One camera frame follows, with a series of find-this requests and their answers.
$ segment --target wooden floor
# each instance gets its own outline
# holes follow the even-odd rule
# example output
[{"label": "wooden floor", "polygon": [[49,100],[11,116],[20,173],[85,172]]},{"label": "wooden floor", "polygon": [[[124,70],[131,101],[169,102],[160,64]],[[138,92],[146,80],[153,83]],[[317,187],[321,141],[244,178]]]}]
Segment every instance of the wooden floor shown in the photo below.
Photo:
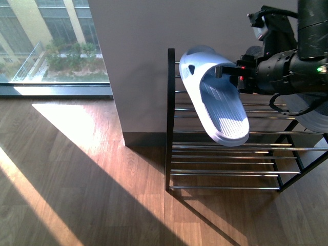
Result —
[{"label": "wooden floor", "polygon": [[281,194],[164,191],[114,101],[0,100],[0,245],[328,245],[328,167]]}]

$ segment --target building facade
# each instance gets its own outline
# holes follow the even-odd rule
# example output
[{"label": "building facade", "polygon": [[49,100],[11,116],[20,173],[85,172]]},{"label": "building facade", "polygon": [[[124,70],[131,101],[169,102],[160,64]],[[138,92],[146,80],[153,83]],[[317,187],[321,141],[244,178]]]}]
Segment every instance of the building facade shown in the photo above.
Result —
[{"label": "building facade", "polygon": [[23,62],[59,38],[100,51],[87,0],[0,0],[0,63]]}]

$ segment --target window pane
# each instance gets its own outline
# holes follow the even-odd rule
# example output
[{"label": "window pane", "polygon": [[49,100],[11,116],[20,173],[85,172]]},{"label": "window pane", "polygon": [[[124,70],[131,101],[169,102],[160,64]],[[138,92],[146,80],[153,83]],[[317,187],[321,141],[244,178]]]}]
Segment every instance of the window pane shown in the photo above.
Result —
[{"label": "window pane", "polygon": [[109,83],[87,0],[0,0],[0,64],[16,83]]},{"label": "window pane", "polygon": [[78,18],[92,18],[90,9],[75,9]]},{"label": "window pane", "polygon": [[4,48],[0,45],[0,54],[1,55],[6,55],[7,52],[4,50]]},{"label": "window pane", "polygon": [[7,0],[0,0],[0,7],[4,7],[4,6],[10,6],[9,3],[7,2]]},{"label": "window pane", "polygon": [[33,50],[33,46],[17,18],[0,17],[0,33],[14,54],[29,54]]},{"label": "window pane", "polygon": [[65,8],[39,8],[42,17],[44,18],[69,18]]},{"label": "window pane", "polygon": [[79,19],[83,34],[86,38],[86,42],[98,45],[98,39],[96,34],[96,29],[94,28],[94,24],[92,19],[82,18]]},{"label": "window pane", "polygon": [[73,0],[75,7],[89,7],[88,0]]},{"label": "window pane", "polygon": [[77,42],[72,24],[67,18],[45,18],[54,39],[64,39],[69,45]]},{"label": "window pane", "polygon": [[65,7],[63,0],[36,0],[39,7]]}]

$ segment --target shoe rack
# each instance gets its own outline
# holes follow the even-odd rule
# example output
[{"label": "shoe rack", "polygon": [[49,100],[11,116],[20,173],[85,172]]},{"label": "shoe rack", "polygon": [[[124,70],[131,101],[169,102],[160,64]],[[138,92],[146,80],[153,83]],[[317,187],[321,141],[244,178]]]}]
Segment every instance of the shoe rack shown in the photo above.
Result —
[{"label": "shoe rack", "polygon": [[283,191],[328,158],[326,133],[311,132],[295,118],[277,113],[261,95],[241,95],[251,126],[250,138],[245,144],[225,147],[212,141],[197,118],[178,66],[175,50],[169,49],[167,191]]}]

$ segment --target white slipper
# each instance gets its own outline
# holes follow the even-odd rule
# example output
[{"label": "white slipper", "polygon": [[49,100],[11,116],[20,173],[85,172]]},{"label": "white slipper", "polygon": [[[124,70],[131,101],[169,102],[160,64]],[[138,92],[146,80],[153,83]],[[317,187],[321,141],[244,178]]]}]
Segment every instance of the white slipper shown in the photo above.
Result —
[{"label": "white slipper", "polygon": [[[306,94],[293,94],[281,96],[286,102],[290,112],[299,112],[309,106],[317,97]],[[295,117],[305,128],[319,133],[328,132],[328,102],[325,102],[317,109]]]},{"label": "white slipper", "polygon": [[197,46],[180,60],[180,75],[207,134],[217,143],[232,147],[249,137],[249,122],[237,88],[229,75],[215,78],[215,67],[236,65],[212,48]]}]

